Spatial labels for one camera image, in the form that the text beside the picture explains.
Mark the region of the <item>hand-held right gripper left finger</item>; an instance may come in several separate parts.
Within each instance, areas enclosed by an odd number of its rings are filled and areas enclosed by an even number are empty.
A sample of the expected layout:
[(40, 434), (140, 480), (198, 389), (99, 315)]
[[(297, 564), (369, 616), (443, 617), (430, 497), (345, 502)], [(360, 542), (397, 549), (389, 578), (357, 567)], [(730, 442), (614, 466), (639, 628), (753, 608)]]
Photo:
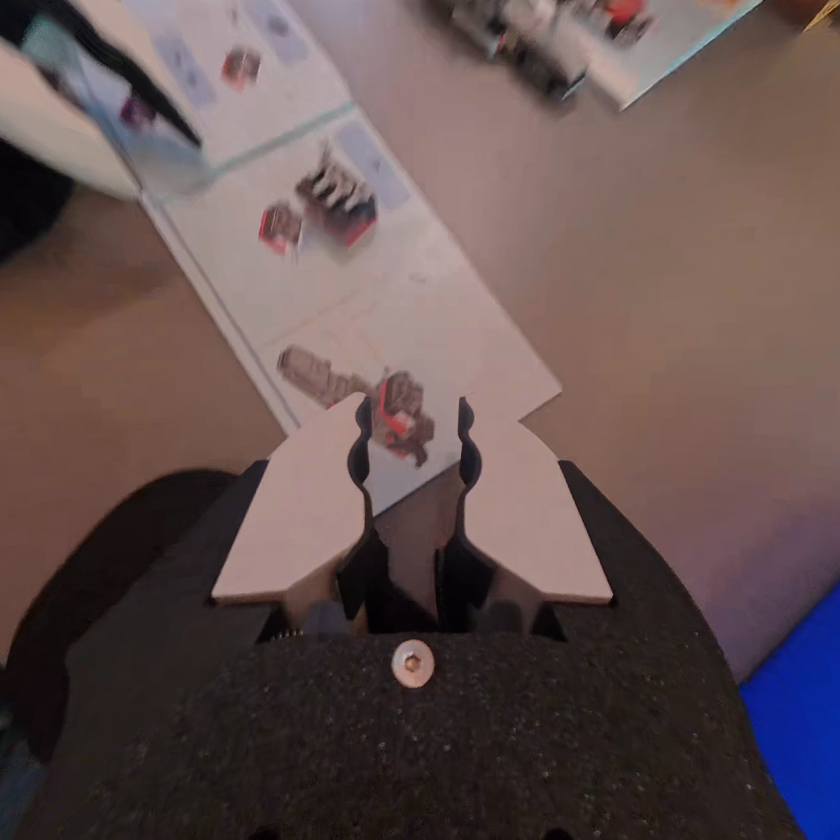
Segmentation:
[(357, 392), (301, 427), (269, 457), (212, 589), (218, 606), (269, 605), (289, 629), (328, 623), (371, 631), (389, 571), (364, 483), (372, 410)]

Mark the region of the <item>large blue plastic bin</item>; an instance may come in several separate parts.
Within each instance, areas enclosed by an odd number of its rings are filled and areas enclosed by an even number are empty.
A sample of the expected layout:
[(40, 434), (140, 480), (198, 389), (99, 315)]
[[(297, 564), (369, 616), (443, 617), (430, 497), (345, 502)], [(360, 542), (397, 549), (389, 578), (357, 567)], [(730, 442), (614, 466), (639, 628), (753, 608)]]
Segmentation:
[(741, 687), (764, 761), (810, 839), (839, 838), (839, 584)]

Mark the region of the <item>black toy brick block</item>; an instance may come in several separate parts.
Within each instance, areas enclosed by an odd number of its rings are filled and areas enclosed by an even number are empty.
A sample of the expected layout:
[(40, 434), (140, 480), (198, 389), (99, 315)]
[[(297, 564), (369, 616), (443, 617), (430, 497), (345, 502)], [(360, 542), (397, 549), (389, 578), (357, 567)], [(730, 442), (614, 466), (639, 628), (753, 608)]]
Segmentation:
[(347, 249), (377, 224), (379, 210), (368, 183), (324, 145), (317, 164), (295, 185), (305, 213)]

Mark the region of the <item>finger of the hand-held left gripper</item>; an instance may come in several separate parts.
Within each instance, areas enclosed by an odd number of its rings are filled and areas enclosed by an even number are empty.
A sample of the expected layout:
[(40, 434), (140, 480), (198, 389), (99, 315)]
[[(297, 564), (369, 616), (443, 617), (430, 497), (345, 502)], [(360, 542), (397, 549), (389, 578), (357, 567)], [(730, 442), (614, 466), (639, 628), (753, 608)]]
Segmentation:
[(75, 39), (2, 40), (2, 141), (122, 200), (185, 190), (209, 170), (203, 143), (153, 78), (103, 64)]
[(132, 58), (101, 37), (73, 3), (40, 1), (39, 12), (63, 27), (90, 58), (126, 81), (131, 92), (150, 106), (157, 116), (167, 121), (189, 144), (198, 150), (202, 149), (203, 141), (185, 121), (174, 102)]

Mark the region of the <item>toy brick truck model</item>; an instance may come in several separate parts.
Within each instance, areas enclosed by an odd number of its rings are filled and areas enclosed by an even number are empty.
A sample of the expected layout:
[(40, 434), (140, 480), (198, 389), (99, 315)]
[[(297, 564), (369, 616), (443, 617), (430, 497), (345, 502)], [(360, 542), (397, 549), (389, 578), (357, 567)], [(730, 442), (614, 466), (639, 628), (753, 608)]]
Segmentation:
[(443, 1), (441, 6), (484, 57), (506, 61), (546, 99), (567, 99), (585, 79), (588, 59), (564, 2)]

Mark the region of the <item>step-page instruction booklet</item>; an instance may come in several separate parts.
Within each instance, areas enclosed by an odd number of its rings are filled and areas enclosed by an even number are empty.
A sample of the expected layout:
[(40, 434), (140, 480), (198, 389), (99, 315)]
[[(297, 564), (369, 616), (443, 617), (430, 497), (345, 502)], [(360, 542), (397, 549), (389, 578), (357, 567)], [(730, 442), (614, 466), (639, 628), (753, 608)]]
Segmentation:
[[(369, 389), (379, 513), (456, 462), (460, 397), (521, 420), (560, 394), (287, 3), (122, 5), (209, 164), (185, 190), (153, 185), (144, 207), (287, 434)], [(295, 194), (326, 144), (376, 197), (351, 248)]]

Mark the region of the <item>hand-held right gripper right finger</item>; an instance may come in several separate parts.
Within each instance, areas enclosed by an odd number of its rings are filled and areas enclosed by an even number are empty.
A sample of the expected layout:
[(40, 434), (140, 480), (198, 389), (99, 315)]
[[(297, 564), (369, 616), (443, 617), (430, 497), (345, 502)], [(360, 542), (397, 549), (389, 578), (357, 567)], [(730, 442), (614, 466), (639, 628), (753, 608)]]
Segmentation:
[(613, 588), (552, 449), (493, 402), (458, 401), (463, 483), (435, 561), (443, 632), (562, 632), (555, 606)]

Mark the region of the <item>car-cover instruction booklet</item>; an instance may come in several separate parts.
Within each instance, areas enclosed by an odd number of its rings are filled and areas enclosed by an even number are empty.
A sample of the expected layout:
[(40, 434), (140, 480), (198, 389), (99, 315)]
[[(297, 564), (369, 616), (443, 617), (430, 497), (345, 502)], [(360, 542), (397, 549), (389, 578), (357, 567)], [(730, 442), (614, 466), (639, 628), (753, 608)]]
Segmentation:
[(568, 2), (588, 80), (620, 111), (752, 12), (760, 1)]

